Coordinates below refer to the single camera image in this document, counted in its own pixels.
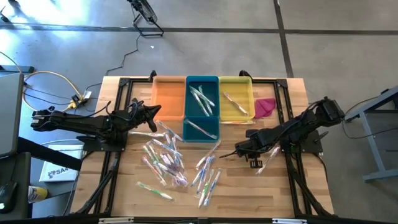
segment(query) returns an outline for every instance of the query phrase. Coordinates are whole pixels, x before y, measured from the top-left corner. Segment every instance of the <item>plastic wrapper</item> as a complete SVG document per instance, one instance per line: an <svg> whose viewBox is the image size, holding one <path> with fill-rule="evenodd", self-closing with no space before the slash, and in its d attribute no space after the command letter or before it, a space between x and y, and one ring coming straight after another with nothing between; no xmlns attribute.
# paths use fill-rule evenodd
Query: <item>plastic wrapper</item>
<svg viewBox="0 0 398 224"><path fill-rule="evenodd" d="M158 146L160 146L160 147L162 147L162 148L164 148L164 149L166 149L167 151L169 151L169 152L171 152L171 153L173 153L173 154L176 154L176 155L182 157L182 154L181 154L181 153L175 151L175 150L172 149L170 146L166 146L165 144L161 143L160 141L158 141L158 140L156 140L156 139L152 139L152 140L150 140L150 142L153 143L153 144L156 144L156 145L158 145Z"/></svg>
<svg viewBox="0 0 398 224"><path fill-rule="evenodd" d="M201 92L199 92L199 90L195 89L192 86L189 86L189 89L191 89L191 91L194 91L200 98L207 101L210 104L210 106L215 106L215 104L211 100L209 100L205 95L203 95Z"/></svg>
<svg viewBox="0 0 398 224"><path fill-rule="evenodd" d="M231 102L235 107L237 107L237 109L239 109L244 115L248 116L248 112L246 112L246 110L243 109L243 107L237 103L236 101L234 101L227 92L224 92L224 96L229 100L229 102Z"/></svg>
<svg viewBox="0 0 398 224"><path fill-rule="evenodd" d="M255 124L254 121L220 121L220 124Z"/></svg>
<svg viewBox="0 0 398 224"><path fill-rule="evenodd" d="M198 208L200 208L200 205L203 203L203 200L204 200L205 197L206 197L206 193L207 193L207 190L208 190L208 188L209 188L210 180L211 180L211 177L213 176L213 174L214 174L214 170L212 169L212 170L210 171L210 177L209 177L209 179L206 181L205 186L203 187L203 190L202 190L202 192L201 192L201 196L200 196L200 199L199 199Z"/></svg>
<svg viewBox="0 0 398 224"><path fill-rule="evenodd" d="M210 168L211 163L213 163L214 158L215 158L214 156L208 157L207 160L206 160L205 166L202 168L203 172L201 173L201 176L200 176L200 181L199 181L199 185L198 185L197 195L200 194L200 189L203 186L203 184L205 183L207 172L208 172L208 170Z"/></svg>
<svg viewBox="0 0 398 224"><path fill-rule="evenodd" d="M170 135L169 135L168 132L164 133L164 138L166 138L167 144L168 144L170 147L173 147L173 145L172 145L172 139L170 138Z"/></svg>
<svg viewBox="0 0 398 224"><path fill-rule="evenodd" d="M166 174L172 177L172 183L186 187L188 185L187 178L181 172L175 172L167 166L158 163L157 164Z"/></svg>
<svg viewBox="0 0 398 224"><path fill-rule="evenodd" d="M198 169L200 168L200 166L203 164L203 162L206 161L207 157L210 156L210 155L218 148L218 146L220 146L220 144L221 144L221 140L217 141L217 142L216 142L216 145L215 145L212 149L210 149L210 150L206 153L206 155L203 156L203 158L201 158L201 159L199 160L197 166L195 167L196 170L198 170Z"/></svg>
<svg viewBox="0 0 398 224"><path fill-rule="evenodd" d="M210 198L211 198L211 196L213 195L213 191L214 191L214 188L215 188L216 185L217 185L217 181L218 181L218 179L219 179L219 177L220 177L221 171L222 171L221 169L218 169L217 175L216 175L216 177L214 178L213 183L211 184L211 187L210 187L210 190L209 190L209 192L208 192L208 194L207 194L207 196L206 196L205 202L203 202L203 205L204 205L204 206L208 206L208 205L209 205Z"/></svg>
<svg viewBox="0 0 398 224"><path fill-rule="evenodd" d="M272 150L271 155L268 157L266 162L262 165L262 167L256 172L256 175L260 175L262 171L267 167L267 164L278 154L280 150L280 146L275 146L274 149Z"/></svg>
<svg viewBox="0 0 398 224"><path fill-rule="evenodd" d="M163 185L163 187L165 187L166 181L163 179L162 175L157 171L157 169L152 166L152 164L150 164L150 162L148 161L148 158L146 156L142 157L142 161L144 161L144 163L149 166L149 168L151 169L151 171L155 174L156 178L160 181L160 183Z"/></svg>
<svg viewBox="0 0 398 224"><path fill-rule="evenodd" d="M199 89L199 92L200 92L201 94L204 95L203 90L202 90L202 88L201 88L201 85L198 86L198 89ZM211 107L210 107L210 105L209 105L209 102L205 101L205 105L206 105L207 110L209 111L209 114L210 114L210 115L213 115L213 111L211 110Z"/></svg>
<svg viewBox="0 0 398 224"><path fill-rule="evenodd" d="M152 138L159 138L159 137L164 137L165 133L143 133L139 131L129 131L129 134L138 134L142 136L149 136Z"/></svg>
<svg viewBox="0 0 398 224"><path fill-rule="evenodd" d="M178 147L177 147L177 138L175 136L173 136L172 138L172 145L175 151L178 151ZM182 162L181 157L179 157L178 155L174 154L174 161L175 163L180 166L181 170L184 171L185 167L184 167L184 163Z"/></svg>
<svg viewBox="0 0 398 224"><path fill-rule="evenodd" d="M192 91L192 90L191 90L191 94L193 95L193 97L195 98L195 100L198 102L199 107L200 107L201 110L204 112L204 114L205 114L206 116L210 116L210 114L209 114L209 112L207 112L205 106L203 106L203 103L201 103L201 101L200 101L200 99L199 99L199 96L198 96L194 91Z"/></svg>
<svg viewBox="0 0 398 224"><path fill-rule="evenodd" d="M176 134L173 130L171 130L166 124L164 124L161 121L156 121L160 126L162 126L164 129L166 129L168 132L172 133L173 136L175 136L178 140L180 140L181 142L183 142L182 138Z"/></svg>
<svg viewBox="0 0 398 224"><path fill-rule="evenodd" d="M152 164L156 164L157 162L159 162L157 153L155 152L155 150L153 148L151 148L151 146L146 145L146 146L143 146L142 148L144 149L144 151L148 154L148 156L152 160ZM156 169L161 174L161 176L164 176L164 173L158 167L156 167Z"/></svg>
<svg viewBox="0 0 398 224"><path fill-rule="evenodd" d="M191 187L193 187L193 186L198 182L198 180L200 180L201 173L204 172L204 171L205 171L204 169L201 169L201 170L198 172L197 176L196 176L196 177L194 178L194 180L192 181Z"/></svg>
<svg viewBox="0 0 398 224"><path fill-rule="evenodd" d="M206 134L207 136L211 137L212 139L217 139L216 135L208 133L207 131L203 130L203 128L197 126L195 123L191 122L190 120L185 119L184 122L190 124L196 130L201 131L203 134Z"/></svg>
<svg viewBox="0 0 398 224"><path fill-rule="evenodd" d="M155 190L152 187L149 187L148 185L141 183L140 181L138 181L136 185L139 186L139 187L142 187L143 189L147 189L150 192L161 196L162 198L165 198L165 199L170 200L170 201L174 201L174 198L172 198L171 196L167 195L166 193L163 193L163 192L160 192L158 190Z"/></svg>

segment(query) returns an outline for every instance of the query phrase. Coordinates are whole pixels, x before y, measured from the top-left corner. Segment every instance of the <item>cable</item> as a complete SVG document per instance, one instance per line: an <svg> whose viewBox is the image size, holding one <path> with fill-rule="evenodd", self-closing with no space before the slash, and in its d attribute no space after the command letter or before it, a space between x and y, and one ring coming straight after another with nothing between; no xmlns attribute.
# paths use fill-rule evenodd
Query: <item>cable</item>
<svg viewBox="0 0 398 224"><path fill-rule="evenodd" d="M390 129L383 130L383 131L378 131L378 132L376 132L376 133L368 134L368 135L365 135L365 136L351 137L351 136L348 136L348 135L347 135L347 133L346 133L346 131L345 131L345 128L344 128L344 125L343 125L344 133L346 134L347 138L349 138L349 139L362 139L362 138L367 138L367 137L370 137L370 136L373 136L373 135L385 133L385 132L388 132L388 131L393 131L393 130L396 130L396 129L398 129L398 127L390 128Z"/></svg>
<svg viewBox="0 0 398 224"><path fill-rule="evenodd" d="M61 74L58 74L58 73L56 73L56 72L50 72L50 71L38 71L38 72L34 72L34 73L31 73L31 74L26 75L25 78L24 78L24 81L26 82L30 77L32 77L32 76L34 76L34 75L37 75L37 74L40 74L40 73L48 73L48 74L56 75L56 76L58 76L58 77L63 78L63 79L66 80L66 81L72 86L72 88L76 91L76 93L77 93L77 95L79 96L79 98L82 98L82 94L77 90L77 88L75 87L75 85L74 85L67 77L65 77L65 76L63 76L63 75L61 75ZM23 101L30 109L32 109L32 110L34 110L34 111L37 111L35 108L33 108L30 104L28 104L28 103L26 102L26 99L25 99L25 95L24 95L24 94L22 95L22 101ZM62 112L66 111L67 109L70 109L70 107L69 107L69 106L66 107L64 110L62 110Z"/></svg>
<svg viewBox="0 0 398 224"><path fill-rule="evenodd" d="M316 154L316 153L313 153L313 155L314 155L315 157L317 157L317 158L319 159L319 161L321 161L321 163L322 163L322 165L323 165L323 169L325 170L326 181L328 182L328 171L326 170L326 165L325 165L323 159L322 159L318 154Z"/></svg>
<svg viewBox="0 0 398 224"><path fill-rule="evenodd" d="M14 171L15 171L15 167L17 166L17 162L18 162L18 160L17 160L17 157L15 156L15 163L14 163L14 165L12 167L10 181L12 181L12 179L14 178Z"/></svg>
<svg viewBox="0 0 398 224"><path fill-rule="evenodd" d="M92 114L89 114L89 115L87 115L87 116L72 117L72 118L68 118L68 119L89 118L89 117L91 117L91 116L93 116L93 115L96 115L96 114L100 113L101 111L105 110L105 108L107 108L109 104L111 104L111 101L109 101L109 102L106 104L106 106L104 106L104 107L103 107L102 109L100 109L99 111L97 111L97 112L95 112L95 113L92 113ZM49 114L49 115L37 115L37 116L33 116L32 118L46 118L46 117L52 117L52 116L54 116L54 115L51 115L51 114Z"/></svg>
<svg viewBox="0 0 398 224"><path fill-rule="evenodd" d="M50 102L50 101L41 99L41 98L39 98L39 97L37 97L37 96L29 95L29 94L27 94L27 93L22 93L22 94L27 95L27 96L32 97L32 98L35 98L35 99L38 99L38 100L42 100L42 101L47 102L47 103L54 104L54 105L61 105L61 106L63 106L63 105L69 105L69 104L70 104L70 103L53 103L53 102Z"/></svg>
<svg viewBox="0 0 398 224"><path fill-rule="evenodd" d="M51 144L51 143L56 143L56 142L65 142L65 141L80 141L80 140L77 140L77 139L61 139L61 140L54 140L54 141L45 142L45 143L42 143L40 145L44 146L46 144Z"/></svg>
<svg viewBox="0 0 398 224"><path fill-rule="evenodd" d="M369 98L369 99L360 101L359 103L356 103L354 106L352 106L350 109L348 109L347 112L346 112L345 114L347 114L348 112L350 112L352 109L354 109L356 106L360 105L361 103L367 102L367 101L369 101L369 100L376 99L377 97L378 97L378 96L375 96L375 97L372 97L372 98ZM373 135L377 135L377 134L381 134L381 133L385 133L385 132L388 132L388 131L393 131L393 130L398 129L398 127L396 127L396 128L390 128L390 129L387 129L387 130L378 131L378 132L376 132L376 133L368 134L368 135L365 135L365 136L352 137L352 136L349 136L349 135L347 134L346 129L345 129L345 126L344 126L344 123L345 123L344 121L341 122L341 127L343 128L343 132L344 132L345 136L346 136L347 138L349 138L349 139L362 139L362 138L367 138L367 137L370 137L370 136L373 136Z"/></svg>
<svg viewBox="0 0 398 224"><path fill-rule="evenodd" d="M45 143L42 143L40 145L43 146L43 145L46 145L46 144L51 144L51 143L56 143L56 142L65 142L65 141L80 141L80 140L77 140L77 139L62 139L62 140L54 140L54 141L45 142ZM58 150L58 151L77 151L77 150L82 150L82 149L71 149L71 150L67 150L66 149L66 150ZM72 190L71 190L69 198L68 198L67 206L65 207L65 209L63 211L63 215L65 215L67 210L68 210L70 199L72 198L72 192L73 192L73 189L75 188L75 185L76 185L76 182L77 182L77 179L78 179L79 175L80 175L80 173L78 172L77 175L76 175L75 181L73 182Z"/></svg>
<svg viewBox="0 0 398 224"><path fill-rule="evenodd" d="M75 185L77 183L77 179L79 178L79 175L80 175L80 172L77 173L75 181L73 181L72 189L70 189L70 193L69 193L69 197L68 197L68 201L67 201L67 206L65 206L65 209L64 209L64 211L62 213L63 216L67 213L67 210L68 210L68 207L69 207L69 204L70 204L70 199L72 199L73 190L75 189Z"/></svg>
<svg viewBox="0 0 398 224"><path fill-rule="evenodd" d="M94 84L94 85L90 85L90 86L88 86L88 87L86 88L86 90L85 90L85 91L87 91L89 88L91 88L91 87L93 87L93 86L100 85L100 84L102 84L102 82L100 82L100 83L97 83L97 84Z"/></svg>
<svg viewBox="0 0 398 224"><path fill-rule="evenodd" d="M18 66L18 64L17 64L13 59L11 59L10 57L8 57L8 55L6 55L5 53L3 53L3 52L1 52L1 51L0 51L0 54L4 55L6 58L8 58L10 61L12 61L12 62L14 63L14 65L18 68L19 73L22 74L21 68Z"/></svg>
<svg viewBox="0 0 398 224"><path fill-rule="evenodd" d="M233 152L231 152L231 153L229 153L229 154L226 154L226 155L220 156L219 158L221 159L221 158L225 158L225 157L232 156L232 155L235 155L235 154L237 154L236 150L235 150L235 151L233 151Z"/></svg>
<svg viewBox="0 0 398 224"><path fill-rule="evenodd" d="M70 98L67 98L67 97L64 97L64 96L57 96L57 95L54 95L54 94L51 94L51 93L47 93L47 92L44 92L44 91L40 91L40 90L35 90L35 89L33 89L33 88L29 87L29 86L24 86L24 87L28 88L30 90L33 90L33 91L37 91L39 93L44 93L44 94L47 94L47 95L50 95L50 96L55 96L55 97L58 97L58 98L63 98L63 99L70 100Z"/></svg>
<svg viewBox="0 0 398 224"><path fill-rule="evenodd" d="M119 66L119 67L116 67L116 68L111 68L111 69L107 70L106 73L105 73L105 76L108 76L108 73L109 73L109 72L112 72L112 71L117 70L117 69L119 69L119 68L123 68L123 66L124 66L124 61L126 60L126 57L127 57L128 55L131 55L131 54L133 54L133 53L135 53L135 52L139 52L139 50L138 50L138 38L139 38L140 36L141 36L141 34L139 34L138 37L137 37L137 39L136 39L136 49L133 50L132 52L129 52L129 53L125 54L125 55L123 56L123 60L122 60L122 63L120 64L120 66Z"/></svg>
<svg viewBox="0 0 398 224"><path fill-rule="evenodd" d="M112 113L110 113L109 111L108 111L108 105L109 104L107 104L106 106L105 106L105 111L106 111L106 113L109 115L109 117L117 117L117 118L120 118L120 119L122 119L122 120L125 120L125 121L128 121L128 122L130 122L130 121L132 121L132 119L134 118L134 116L136 115L136 113L137 113L137 109L138 109L138 104L136 103L136 102L133 102L131 105L129 105L127 108L129 108L130 106L132 107L132 106L134 106L135 105L135 107L134 107L134 114L130 117L130 119L127 119L127 118L123 118L123 117L121 117L121 116L118 116L118 115L116 115L116 114L112 114Z"/></svg>

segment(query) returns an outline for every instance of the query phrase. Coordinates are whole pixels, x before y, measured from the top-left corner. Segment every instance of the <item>wooden tabletop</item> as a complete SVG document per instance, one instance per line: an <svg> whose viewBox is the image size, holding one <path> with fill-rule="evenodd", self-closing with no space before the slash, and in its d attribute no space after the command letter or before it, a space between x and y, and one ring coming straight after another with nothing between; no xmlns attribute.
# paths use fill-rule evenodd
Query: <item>wooden tabletop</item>
<svg viewBox="0 0 398 224"><path fill-rule="evenodd" d="M101 109L108 101L109 108L114 108L120 77L104 77L96 109ZM290 100L294 116L300 114L307 106L308 99L303 79L288 78ZM136 83L132 89L132 97L144 100L150 105L150 83ZM272 85L253 84L254 99L274 98ZM151 170L141 161L144 151L142 146L150 140L148 137L129 136L126 150L122 153L118 181L114 195L112 216L134 217L293 217L292 199L284 155L277 155L264 170L260 177L255 176L256 169L250 169L245 159L236 155L219 159L218 157L234 151L234 144L245 138L247 129L273 128L279 124L277 113L262 119L253 119L252 125L221 124L221 145L215 152L212 168L222 168L220 179L208 208L198 209L195 197L196 187L174 188L170 179L164 189ZM164 121L177 134L182 135L181 121ZM140 125L136 131L147 131L146 124ZM178 142L179 151L183 154L186 176L189 182L197 174L195 166L198 161L214 145L210 143ZM269 153L262 154L264 160ZM321 162L312 154L303 154L303 164L308 188L324 208L333 213L328 184ZM77 211L89 199L98 186L104 153L94 152L83 161L72 203L72 212ZM175 201L169 202L145 189L136 186L137 181L161 190ZM105 189L102 207L106 204L108 187ZM298 190L300 208L304 211L302 193Z"/></svg>

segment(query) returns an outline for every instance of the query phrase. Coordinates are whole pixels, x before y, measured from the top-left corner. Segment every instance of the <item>black metal frame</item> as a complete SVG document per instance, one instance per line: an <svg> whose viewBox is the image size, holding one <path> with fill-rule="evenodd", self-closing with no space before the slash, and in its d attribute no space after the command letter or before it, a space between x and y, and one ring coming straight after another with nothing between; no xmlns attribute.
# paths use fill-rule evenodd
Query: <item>black metal frame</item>
<svg viewBox="0 0 398 224"><path fill-rule="evenodd" d="M134 83L152 83L153 77L156 76L156 72L152 71L149 78L120 78L119 80L119 88L116 96L115 110L118 110L121 106L121 98L123 94L123 90L127 88L126 100L124 102L124 108L129 104L131 100L132 86ZM239 73L239 76L247 76L251 77L246 71L242 70ZM282 108L282 102L280 98L279 90L282 88L285 96L285 102L287 107L287 114L289 119L293 118L293 110L290 102L289 90L287 86L286 79L253 79L253 84L263 83L263 84L271 84L274 87L274 94L276 98L276 107L279 117L279 122L284 123L284 112ZM334 215L330 215L325 209L322 208L322 205L317 202L316 198L312 195L311 191L308 189L305 183L305 175L303 171L303 162L301 158L301 152L285 152L285 160L287 164L287 171L289 177L289 185L290 185L290 193L292 196L292 204L294 210L294 218L288 218L288 221L298 221L298 219L306 220L307 223L368 223L368 224L377 224L382 222L373 222L373 221L364 221L364 220L353 220L349 218L340 218ZM105 152L103 167L101 171L100 177L100 186L94 192L94 194L90 198L97 198L95 202L95 208L93 214L73 214L66 217L48 217L48 218L39 218L39 219L30 219L25 223L98 223L100 218L110 218L113 199L114 199L114 191L116 189L116 181L118 176L118 169L120 163L121 152L115 152L115 161L111 167L111 170L108 170L109 160L112 152ZM295 169L292 162L292 154L295 154L297 161L297 169ZM101 208L101 199L103 197L103 189L104 186L111 179L111 183L109 186L109 195L106 204L106 208L104 212L100 212ZM297 183L303 192L303 199L305 205L305 213L302 213L299 207L299 200L297 197L297 191L295 188L295 183ZM317 211L318 215L312 215L311 205L314 207L315 211ZM138 223L177 223L177 222L193 222L197 224L210 224L210 223L283 223L286 219L280 218L202 218L202 217L126 217L127 222L138 222Z"/></svg>
<svg viewBox="0 0 398 224"><path fill-rule="evenodd" d="M29 152L32 157L52 162L56 165L67 167L79 171L81 168L81 160L73 156L66 155L62 152L54 151L30 140L18 137L17 153Z"/></svg>
<svg viewBox="0 0 398 224"><path fill-rule="evenodd" d="M127 109L127 106L130 104L131 101L131 93L132 93L132 86L134 83L152 83L153 82L153 77L156 76L156 72L152 71L150 74L149 78L120 78L119 80L119 88L118 88L118 93L116 94L116 101L114 105L114 110L118 110L121 106L121 98L123 95L123 90L127 88L127 93L126 93L126 99L124 101L124 109ZM99 182L101 183L108 172L108 166L109 166L109 160L111 157L111 152L105 152L105 157L104 157L104 162L101 170L101 175L99 177ZM121 157L121 152L115 152L115 157L120 158ZM120 159L118 159L118 162L116 163L114 167L114 175L112 176L111 179L111 185L109 186L109 194L108 194L108 200L106 202L106 207L104 210L104 213L108 214L109 216L111 215L112 212L112 206L113 206L113 198L114 198L114 191L116 189L116 181L118 179L118 171L119 171L119 163ZM101 210L101 201L102 201L102 196L103 192L99 194L99 197L95 203L94 206L94 213L100 213Z"/></svg>
<svg viewBox="0 0 398 224"><path fill-rule="evenodd" d="M156 23L154 20L151 20L150 22L153 23L157 28L159 28L160 31L162 31L162 33L161 33L161 34L144 34L144 33L142 32L142 30L141 30L140 28L138 28L138 26L137 26L137 24L136 24L136 22L137 22L137 20L138 20L138 18L139 18L140 16L142 17L141 14L138 14L138 16L136 16L136 18L135 18L134 21L132 22L132 25L134 26L134 28L136 28L136 29L138 30L138 32L140 33L141 36L143 36L143 37L163 37L164 30L163 30L159 25L157 25L157 23Z"/></svg>
<svg viewBox="0 0 398 224"><path fill-rule="evenodd" d="M35 68L32 66L19 66L22 73L33 73ZM18 68L15 65L0 65L0 72L17 73Z"/></svg>

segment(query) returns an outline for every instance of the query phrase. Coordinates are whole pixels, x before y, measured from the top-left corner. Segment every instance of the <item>black cable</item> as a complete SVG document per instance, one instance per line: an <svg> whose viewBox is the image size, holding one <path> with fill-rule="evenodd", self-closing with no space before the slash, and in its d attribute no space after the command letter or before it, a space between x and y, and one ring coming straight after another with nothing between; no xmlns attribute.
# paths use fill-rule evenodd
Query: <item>black cable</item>
<svg viewBox="0 0 398 224"><path fill-rule="evenodd" d="M372 98L369 98L369 99L360 101L359 103L356 103L354 106L352 106L350 109L348 109L347 112L346 112L345 114L347 114L348 112L350 112L352 109L354 109L356 106L360 105L361 103L367 102L367 101L369 101L369 100L376 99L377 97L378 97L378 96L375 96L375 97L372 97ZM345 126L344 126L344 123L345 123L345 121L341 122L341 127L343 128L343 132L344 132L345 136L346 136L347 138L349 138L349 139L362 139L362 138L367 138L367 137L370 137L370 136L373 136L373 135L377 135L377 134L381 134L381 133L385 133L385 132L388 132L388 131L393 131L393 130L398 129L398 127L396 127L396 128L390 128L390 129L387 129L387 130L378 131L378 132L376 132L376 133L368 134L368 135L365 135L365 136L352 137L352 136L349 136L349 135L347 134L347 131L346 131Z"/></svg>
<svg viewBox="0 0 398 224"><path fill-rule="evenodd" d="M111 69L107 70L106 73L105 73L105 76L108 76L108 73L109 73L109 72L112 72L112 71L117 70L117 69L119 69L119 68L123 68L123 66L124 66L124 61L126 60L126 57L127 57L128 55L131 55L131 54L133 54L133 53L139 51L139 49L138 49L138 38L139 38L140 36L141 36L141 34L138 35L138 37L137 37L137 39L136 39L136 49L133 50L132 52L129 52L129 53L125 54L125 55L123 56L123 60L122 60L122 63L120 64L120 66L119 66L119 67L116 67L116 68L111 68Z"/></svg>
<svg viewBox="0 0 398 224"><path fill-rule="evenodd" d="M35 90L35 89L33 89L33 88L29 87L29 86L24 86L24 87L25 87L25 88L28 88L28 89L30 89L30 90L33 90L33 91L37 91L37 92L39 92L39 93L44 93L44 94L50 95L50 96L55 96L55 97L63 98L63 99L67 99L67 100L70 100L70 99L71 99L71 98L67 98L67 97L64 97L64 96L57 96L57 95L54 95L54 94L51 94L51 93L47 93L47 92L44 92L44 91Z"/></svg>
<svg viewBox="0 0 398 224"><path fill-rule="evenodd" d="M104 107L103 107L102 109L100 109L99 111L97 111L97 112L95 112L95 113L92 113L92 114L89 114L89 115L87 115L87 116L73 117L73 118L68 118L68 119L89 118L89 117L91 117L91 116L93 116L93 115L96 115L96 114L100 113L101 111L105 110L105 108L108 107L109 104L111 104L111 101L109 101L109 102L106 104L106 106L104 106ZM51 115L51 114L49 114L49 115L38 115L38 116L33 116L32 118L46 118L46 117L52 117L52 116L54 116L54 115Z"/></svg>
<svg viewBox="0 0 398 224"><path fill-rule="evenodd" d="M72 189L70 190L69 197L68 197L67 206L65 206L65 209L64 209L64 211L62 213L63 216L67 213L67 210L68 210L68 207L69 207L69 204L70 204L70 200L72 199L73 190L75 189L75 185L77 183L77 179L78 179L79 175L80 175L80 173L78 172L77 175L76 175L75 181L73 181Z"/></svg>
<svg viewBox="0 0 398 224"><path fill-rule="evenodd" d="M13 178L14 178L14 171L15 171L15 167L17 166L17 162L18 162L17 156L15 156L15 163L14 163L14 166L12 167L12 172L11 172L10 181L12 181Z"/></svg>
<svg viewBox="0 0 398 224"><path fill-rule="evenodd" d="M85 90L85 91L87 91L89 88L91 88L91 87L93 87L93 86L97 86L97 85L100 85L100 84L102 84L102 82L100 82L100 83L97 83L97 84L90 85L90 86L88 86L88 87L86 88L86 90Z"/></svg>
<svg viewBox="0 0 398 224"><path fill-rule="evenodd" d="M27 96L29 96L29 97L32 97L32 98L35 98L35 99L38 99L38 100L42 100L42 101L44 101L44 102L51 103L51 104L54 104L54 105L63 106L63 105L69 105L69 104L70 104L70 102L69 102L69 103L54 103L54 102L50 102L50 101L41 99L41 98L39 98L39 97L37 97L37 96L29 95L29 94L27 94L27 93L22 93L22 94L25 94L25 95L27 95Z"/></svg>
<svg viewBox="0 0 398 224"><path fill-rule="evenodd" d="M89 110L85 105L83 105L84 109L86 109L88 112L94 112L95 110Z"/></svg>
<svg viewBox="0 0 398 224"><path fill-rule="evenodd" d="M123 117L121 117L121 116L118 116L118 115L116 115L116 114L112 114L112 113L110 113L109 111L108 111L108 105L106 105L105 106L105 111L106 111L106 113L109 115L109 117L117 117L117 118L120 118L120 119L122 119L122 120L125 120L125 121L128 121L128 122L130 122L130 121L132 121L132 119L134 118L134 116L136 115L136 113L137 113L137 109L138 109L138 104L136 103L136 102L134 102L134 103L132 103L131 105L129 105L129 107L131 106L135 106L134 107L134 114L130 117L130 119L127 119L127 118L123 118Z"/></svg>
<svg viewBox="0 0 398 224"><path fill-rule="evenodd" d="M235 150L235 151L233 151L233 152L231 152L231 153L229 153L229 154L226 154L226 155L220 156L219 158L225 158L225 157L232 156L232 155L235 155L235 154L237 154L236 150Z"/></svg>
<svg viewBox="0 0 398 224"><path fill-rule="evenodd" d="M321 163L322 163L322 165L323 165L323 169L325 170L326 181L328 182L328 171L326 170L326 165L325 165L323 159L322 159L318 154L316 154L316 153L313 153L313 155L314 155L315 157L317 157L317 158L319 159L319 161L321 161Z"/></svg>

